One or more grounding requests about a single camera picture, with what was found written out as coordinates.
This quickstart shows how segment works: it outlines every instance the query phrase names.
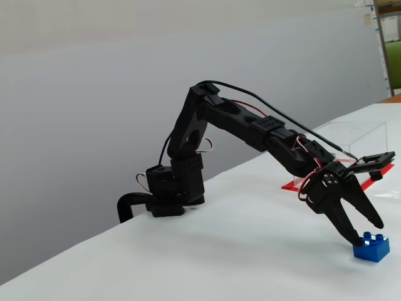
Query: white wall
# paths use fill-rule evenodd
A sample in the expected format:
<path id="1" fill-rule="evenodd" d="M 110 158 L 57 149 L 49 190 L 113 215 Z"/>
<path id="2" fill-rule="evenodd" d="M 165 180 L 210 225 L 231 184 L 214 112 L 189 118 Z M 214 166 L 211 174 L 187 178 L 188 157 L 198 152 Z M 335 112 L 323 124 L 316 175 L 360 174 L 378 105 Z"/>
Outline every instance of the white wall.
<path id="1" fill-rule="evenodd" d="M 310 127 L 386 96 L 367 10 L 351 1 L 14 2 L 0 2 L 14 14 L 0 26 L 0 283 L 118 223 L 118 198 L 139 191 L 201 80 Z M 207 136 L 205 178 L 258 155 Z"/>

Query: white wire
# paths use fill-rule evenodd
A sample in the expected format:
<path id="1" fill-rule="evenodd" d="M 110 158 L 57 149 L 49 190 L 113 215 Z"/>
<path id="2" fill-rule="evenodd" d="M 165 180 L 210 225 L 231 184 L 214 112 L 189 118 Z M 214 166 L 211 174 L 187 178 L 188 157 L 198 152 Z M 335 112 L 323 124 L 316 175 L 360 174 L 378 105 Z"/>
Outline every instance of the white wire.
<path id="1" fill-rule="evenodd" d="M 307 149 L 306 149 L 306 147 L 301 143 L 301 141 L 299 141 L 299 138 L 300 138 L 301 136 L 298 136 L 297 138 L 296 138 L 296 142 L 298 143 L 298 145 L 300 146 L 300 147 L 302 147 L 303 149 L 304 149 L 304 151 L 305 152 L 309 152 Z"/>
<path id="2" fill-rule="evenodd" d="M 212 142 L 209 138 L 206 138 L 206 137 L 205 137 L 205 138 L 202 139 L 202 141 L 203 141 L 203 140 L 207 140 L 207 141 L 210 143 L 211 149 L 208 149 L 208 150 L 205 150 L 205 151 L 204 151 L 204 150 L 202 150 L 202 151 L 201 151 L 201 150 L 197 150 L 196 152 L 197 152 L 198 154 L 205 153 L 205 152 L 211 152 L 211 151 L 213 151 L 213 149 L 214 149 L 213 142 Z"/>

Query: lego stud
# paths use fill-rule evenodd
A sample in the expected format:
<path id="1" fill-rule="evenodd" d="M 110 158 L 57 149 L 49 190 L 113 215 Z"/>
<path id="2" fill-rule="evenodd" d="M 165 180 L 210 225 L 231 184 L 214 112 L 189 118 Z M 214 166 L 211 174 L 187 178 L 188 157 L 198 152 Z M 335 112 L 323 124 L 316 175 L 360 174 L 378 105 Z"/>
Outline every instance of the lego stud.
<path id="1" fill-rule="evenodd" d="M 372 234 L 370 234 L 370 232 L 364 232 L 363 233 L 363 239 L 367 240 L 367 241 L 371 241 L 372 240 Z"/>

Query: red wire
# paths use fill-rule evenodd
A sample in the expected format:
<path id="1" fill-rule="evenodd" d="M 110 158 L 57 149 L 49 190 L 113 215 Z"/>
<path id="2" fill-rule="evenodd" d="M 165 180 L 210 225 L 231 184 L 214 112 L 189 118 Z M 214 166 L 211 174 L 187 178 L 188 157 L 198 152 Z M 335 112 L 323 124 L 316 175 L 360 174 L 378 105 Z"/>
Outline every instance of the red wire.
<path id="1" fill-rule="evenodd" d="M 139 183 L 138 176 L 142 176 L 144 178 L 146 178 L 146 176 L 144 174 L 137 174 L 137 176 L 135 178 L 137 179 L 138 185 L 149 193 L 150 192 L 149 189 L 147 189 L 145 186 L 143 186 L 142 184 Z"/>
<path id="2" fill-rule="evenodd" d="M 258 111 L 260 114 L 262 114 L 263 117 L 267 117 L 267 115 L 265 113 L 263 113 L 262 111 L 260 111 L 260 109 L 254 107 L 253 105 L 250 105 L 246 102 L 240 102 L 239 100 L 233 100 L 233 102 L 239 103 L 241 105 L 245 105 L 247 107 L 253 108 L 255 111 Z"/>
<path id="3" fill-rule="evenodd" d="M 305 202 L 305 201 L 308 200 L 307 197 L 306 197 L 306 198 L 302 198 L 302 197 L 301 197 L 301 193 L 302 193 L 303 188 L 305 187 L 306 183 L 312 178 L 312 176 L 314 176 L 315 174 L 317 174 L 318 171 L 322 168 L 322 165 L 321 165 L 320 160 L 319 160 L 318 158 L 313 158 L 313 159 L 314 159 L 315 162 L 317 163 L 318 168 L 317 168 L 315 171 L 313 171 L 313 172 L 311 172 L 310 174 L 308 174 L 308 175 L 306 176 L 306 178 L 303 180 L 303 182 L 302 182 L 302 184 L 301 184 L 301 187 L 299 187 L 299 190 L 298 190 L 298 199 L 299 199 L 300 201 L 302 201 L 302 202 Z"/>

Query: black cable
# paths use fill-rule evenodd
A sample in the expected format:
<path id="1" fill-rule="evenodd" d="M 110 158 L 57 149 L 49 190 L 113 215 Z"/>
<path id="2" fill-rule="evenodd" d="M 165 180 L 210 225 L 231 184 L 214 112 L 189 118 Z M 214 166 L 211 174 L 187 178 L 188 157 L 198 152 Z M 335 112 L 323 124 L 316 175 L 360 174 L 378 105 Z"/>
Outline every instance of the black cable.
<path id="1" fill-rule="evenodd" d="M 359 161 L 357 157 L 355 157 L 353 154 L 350 154 L 346 151 L 344 151 L 340 146 L 332 143 L 330 140 L 324 138 L 323 136 L 319 135 L 318 133 L 316 133 L 315 131 L 305 127 L 304 125 L 300 124 L 299 122 L 297 122 L 296 120 L 292 119 L 290 116 L 287 116 L 286 114 L 282 113 L 280 110 L 276 109 L 275 107 L 273 107 L 271 104 L 267 103 L 267 101 L 265 101 L 263 98 L 261 98 L 260 96 L 256 95 L 253 92 L 247 91 L 245 89 L 230 85 L 228 83 L 224 83 L 224 82 L 219 82 L 217 80 L 204 80 L 203 82 L 200 82 L 197 84 L 198 85 L 204 85 L 206 83 L 213 83 L 215 85 L 221 85 L 221 86 L 225 86 L 227 88 L 233 89 L 233 90 L 237 90 L 240 91 L 242 93 L 248 94 L 254 98 L 256 98 L 257 100 L 259 100 L 261 103 L 263 103 L 265 106 L 269 107 L 271 110 L 275 111 L 277 114 L 279 114 L 280 116 L 284 117 L 285 119 L 287 119 L 288 121 L 292 122 L 293 124 L 297 125 L 298 127 L 300 127 L 301 129 L 307 131 L 308 133 L 314 135 L 316 138 L 319 138 L 320 140 L 322 140 L 323 142 L 326 142 L 328 145 L 330 145 L 332 148 L 338 150 L 339 152 L 342 152 L 352 158 L 354 158 L 355 160 Z"/>
<path id="2" fill-rule="evenodd" d="M 171 139 L 171 134 L 167 137 L 166 141 L 164 142 L 162 153 L 160 154 L 159 165 L 162 165 L 164 151 L 165 151 L 165 148 L 167 147 L 167 143 L 169 143 L 169 140 Z"/>

